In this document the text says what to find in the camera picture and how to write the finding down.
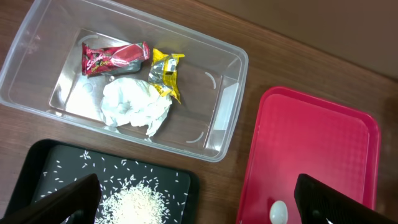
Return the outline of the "white napkin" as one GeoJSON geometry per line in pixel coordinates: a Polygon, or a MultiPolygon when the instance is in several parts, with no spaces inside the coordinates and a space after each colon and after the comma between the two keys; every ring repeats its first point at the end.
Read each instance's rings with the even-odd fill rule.
{"type": "Polygon", "coordinates": [[[110,127],[147,126],[146,135],[152,137],[166,119],[171,105],[171,97],[160,96],[148,82],[118,78],[103,89],[101,119],[110,127]]]}

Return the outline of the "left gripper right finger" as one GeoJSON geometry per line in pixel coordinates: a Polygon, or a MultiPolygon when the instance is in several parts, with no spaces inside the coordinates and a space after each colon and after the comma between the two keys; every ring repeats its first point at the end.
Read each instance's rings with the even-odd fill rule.
{"type": "Polygon", "coordinates": [[[294,189],[302,224],[397,224],[307,174],[294,189]]]}

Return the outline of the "white rice pile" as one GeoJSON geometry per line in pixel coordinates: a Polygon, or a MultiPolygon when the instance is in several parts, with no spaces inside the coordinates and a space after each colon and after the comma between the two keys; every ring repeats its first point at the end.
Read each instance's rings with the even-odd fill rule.
{"type": "Polygon", "coordinates": [[[50,152],[33,202],[88,175],[102,193],[95,223],[181,223],[191,178],[182,171],[80,149],[50,152]]]}

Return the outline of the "yellow snack wrapper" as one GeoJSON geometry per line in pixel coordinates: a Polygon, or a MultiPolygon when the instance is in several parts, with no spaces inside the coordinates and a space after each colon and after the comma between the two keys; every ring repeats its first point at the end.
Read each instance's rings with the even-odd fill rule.
{"type": "Polygon", "coordinates": [[[155,87],[160,96],[170,95],[181,103],[177,86],[177,65],[185,55],[164,54],[158,49],[153,49],[152,54],[148,82],[155,87]]]}

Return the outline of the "white plastic spoon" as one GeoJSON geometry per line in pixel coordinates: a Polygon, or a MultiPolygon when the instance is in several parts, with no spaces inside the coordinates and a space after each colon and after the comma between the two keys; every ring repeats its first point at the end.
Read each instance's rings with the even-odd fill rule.
{"type": "Polygon", "coordinates": [[[269,219],[272,224],[287,224],[288,210],[286,204],[281,201],[275,201],[269,211],[269,219]]]}

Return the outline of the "red snack wrapper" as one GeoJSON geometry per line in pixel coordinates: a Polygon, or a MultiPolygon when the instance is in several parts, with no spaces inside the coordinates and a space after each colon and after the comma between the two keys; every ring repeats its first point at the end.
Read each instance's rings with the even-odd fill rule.
{"type": "Polygon", "coordinates": [[[89,77],[99,73],[134,73],[138,72],[141,63],[149,58],[150,48],[146,42],[99,49],[92,49],[82,43],[81,72],[89,77]]]}

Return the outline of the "red serving tray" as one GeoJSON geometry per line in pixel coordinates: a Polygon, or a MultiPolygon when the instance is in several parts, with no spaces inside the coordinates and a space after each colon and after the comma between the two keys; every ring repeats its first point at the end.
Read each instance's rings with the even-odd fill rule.
{"type": "Polygon", "coordinates": [[[259,103],[238,223],[269,223],[283,201],[300,223],[294,188],[308,174],[368,208],[376,205],[381,131],[367,113],[282,86],[259,103]]]}

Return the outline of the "black plastic tray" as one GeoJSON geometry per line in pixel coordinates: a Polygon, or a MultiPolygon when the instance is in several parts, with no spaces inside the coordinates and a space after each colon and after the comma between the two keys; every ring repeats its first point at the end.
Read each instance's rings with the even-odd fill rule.
{"type": "Polygon", "coordinates": [[[102,197],[95,222],[109,217],[104,201],[123,187],[143,185],[160,194],[162,223],[194,223],[200,181],[188,170],[94,151],[51,139],[33,144],[22,166],[5,215],[32,205],[78,179],[96,174],[102,197]]]}

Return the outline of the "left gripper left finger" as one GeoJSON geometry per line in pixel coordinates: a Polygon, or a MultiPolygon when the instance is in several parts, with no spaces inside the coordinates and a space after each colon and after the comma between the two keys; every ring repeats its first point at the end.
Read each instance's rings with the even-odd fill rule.
{"type": "Polygon", "coordinates": [[[62,223],[68,217],[72,223],[94,223],[100,199],[100,182],[96,174],[90,174],[4,217],[1,223],[62,223]]]}

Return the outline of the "clear plastic waste bin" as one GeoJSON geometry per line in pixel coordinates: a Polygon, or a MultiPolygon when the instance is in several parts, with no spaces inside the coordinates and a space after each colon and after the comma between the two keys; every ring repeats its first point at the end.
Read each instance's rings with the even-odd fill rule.
{"type": "Polygon", "coordinates": [[[1,69],[1,103],[116,138],[208,162],[229,148],[244,93],[248,55],[234,45],[113,1],[35,1],[1,69]],[[101,103],[107,84],[146,80],[150,62],[134,73],[81,72],[82,46],[119,47],[147,42],[181,53],[180,101],[159,130],[107,126],[101,103]]]}

